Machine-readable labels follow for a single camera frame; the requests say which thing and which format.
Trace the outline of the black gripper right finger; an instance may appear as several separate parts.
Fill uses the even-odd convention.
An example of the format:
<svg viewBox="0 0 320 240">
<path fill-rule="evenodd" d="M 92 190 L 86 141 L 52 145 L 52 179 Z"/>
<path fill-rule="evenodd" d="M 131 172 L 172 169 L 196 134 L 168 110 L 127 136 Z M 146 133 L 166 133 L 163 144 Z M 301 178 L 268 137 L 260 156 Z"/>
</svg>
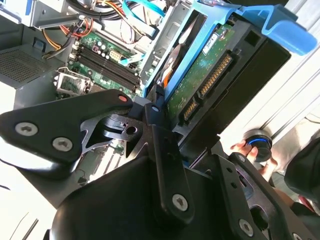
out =
<svg viewBox="0 0 320 240">
<path fill-rule="evenodd" d="M 232 239 L 313 240 L 314 234 L 274 188 L 240 153 L 212 155 L 212 178 L 218 185 Z"/>
</svg>

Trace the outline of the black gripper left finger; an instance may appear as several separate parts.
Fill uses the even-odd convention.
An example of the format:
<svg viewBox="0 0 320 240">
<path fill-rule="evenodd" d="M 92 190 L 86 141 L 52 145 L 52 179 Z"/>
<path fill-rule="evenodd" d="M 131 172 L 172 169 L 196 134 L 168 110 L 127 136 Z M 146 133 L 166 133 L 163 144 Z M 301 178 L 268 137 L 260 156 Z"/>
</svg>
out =
<svg viewBox="0 0 320 240">
<path fill-rule="evenodd" d="M 69 177 L 86 152 L 126 142 L 129 160 L 150 162 L 152 206 L 165 224 L 187 225 L 195 207 L 175 134 L 154 101 L 110 89 L 15 109 L 0 116 L 0 159 L 50 179 Z"/>
</svg>

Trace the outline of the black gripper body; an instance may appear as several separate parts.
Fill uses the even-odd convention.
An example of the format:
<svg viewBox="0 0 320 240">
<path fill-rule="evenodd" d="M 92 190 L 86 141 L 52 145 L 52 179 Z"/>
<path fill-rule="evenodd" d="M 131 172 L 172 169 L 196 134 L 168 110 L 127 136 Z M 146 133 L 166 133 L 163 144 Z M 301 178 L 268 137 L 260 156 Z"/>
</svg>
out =
<svg viewBox="0 0 320 240">
<path fill-rule="evenodd" d="M 185 170 L 194 218 L 186 227 L 159 224 L 146 158 L 131 161 L 73 191 L 58 207 L 52 240 L 232 240 L 210 177 Z"/>
</svg>

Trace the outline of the person hand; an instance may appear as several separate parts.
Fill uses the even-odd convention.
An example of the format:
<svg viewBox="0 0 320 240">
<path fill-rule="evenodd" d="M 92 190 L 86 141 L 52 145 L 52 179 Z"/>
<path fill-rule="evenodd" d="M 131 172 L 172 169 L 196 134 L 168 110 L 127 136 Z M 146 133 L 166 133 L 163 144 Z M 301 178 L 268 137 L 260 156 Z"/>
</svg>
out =
<svg viewBox="0 0 320 240">
<path fill-rule="evenodd" d="M 246 156 L 246 158 L 253 164 L 258 156 L 258 149 L 257 147 L 252 147 L 249 144 L 246 144 L 246 141 L 243 139 L 242 141 L 232 145 L 230 147 L 232 152 L 241 153 L 242 155 Z M 265 165 L 260 168 L 258 171 L 262 175 L 262 177 L 269 182 L 272 174 L 275 172 L 278 163 L 272 157 L 268 159 Z"/>
</svg>

